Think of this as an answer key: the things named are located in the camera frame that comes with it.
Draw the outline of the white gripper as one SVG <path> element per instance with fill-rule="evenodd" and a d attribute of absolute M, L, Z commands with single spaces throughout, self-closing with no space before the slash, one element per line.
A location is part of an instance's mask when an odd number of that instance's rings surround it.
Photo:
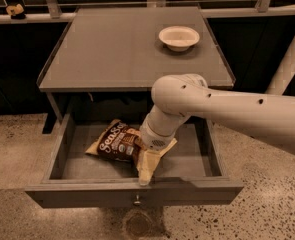
<path fill-rule="evenodd" d="M 169 152 L 177 143 L 174 135 L 161 136 L 155 133 L 149 126 L 147 121 L 144 121 L 139 128 L 141 140 L 147 149 L 139 154 L 137 170 L 138 182 L 141 186 L 147 186 L 156 170 L 161 157 Z"/>

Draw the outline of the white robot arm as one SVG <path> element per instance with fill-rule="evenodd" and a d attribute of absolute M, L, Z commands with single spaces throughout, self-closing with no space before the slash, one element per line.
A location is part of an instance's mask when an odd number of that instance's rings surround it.
<path fill-rule="evenodd" d="M 210 89 L 197 74 L 156 80 L 154 106 L 140 127 L 147 150 L 138 160 L 139 184 L 149 184 L 161 155 L 190 117 L 211 120 L 295 155 L 295 97 L 284 91 L 295 75 L 295 36 L 264 94 Z"/>

